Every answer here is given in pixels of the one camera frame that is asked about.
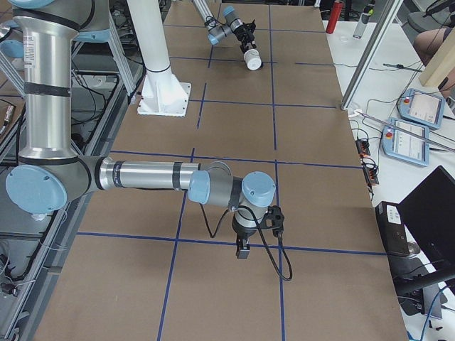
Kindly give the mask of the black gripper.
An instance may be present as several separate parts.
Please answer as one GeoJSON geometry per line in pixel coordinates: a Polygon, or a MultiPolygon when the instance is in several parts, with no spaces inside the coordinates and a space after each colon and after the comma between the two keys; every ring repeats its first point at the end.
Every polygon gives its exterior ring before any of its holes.
{"type": "Polygon", "coordinates": [[[244,54],[246,53],[246,45],[251,45],[254,49],[257,48],[257,45],[255,43],[255,37],[253,34],[254,32],[248,30],[245,24],[246,23],[238,26],[235,29],[235,36],[241,43],[240,49],[244,54]]]}
{"type": "Polygon", "coordinates": [[[236,257],[245,260],[250,254],[249,238],[257,231],[260,221],[255,222],[252,217],[247,219],[240,212],[236,212],[232,219],[232,228],[236,233],[236,257]]]}

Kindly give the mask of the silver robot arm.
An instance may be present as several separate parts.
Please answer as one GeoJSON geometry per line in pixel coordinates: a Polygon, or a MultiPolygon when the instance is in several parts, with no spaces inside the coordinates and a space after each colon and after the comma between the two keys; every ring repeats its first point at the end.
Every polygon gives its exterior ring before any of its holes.
{"type": "Polygon", "coordinates": [[[81,156],[71,146],[71,46],[81,33],[109,25],[106,1],[14,1],[23,32],[26,145],[6,178],[11,200],[31,214],[59,210],[96,190],[184,190],[199,205],[233,212],[237,257],[247,258],[249,239],[267,228],[282,237],[272,215],[275,184],[255,171],[235,177],[222,162],[114,161],[81,156]]]}
{"type": "Polygon", "coordinates": [[[212,45],[217,45],[233,34],[240,42],[240,49],[243,53],[249,50],[257,51],[254,36],[256,29],[255,20],[245,23],[232,6],[227,6],[223,10],[225,22],[222,23],[213,15],[206,1],[194,0],[192,3],[202,18],[203,24],[208,31],[208,40],[212,45]]]}

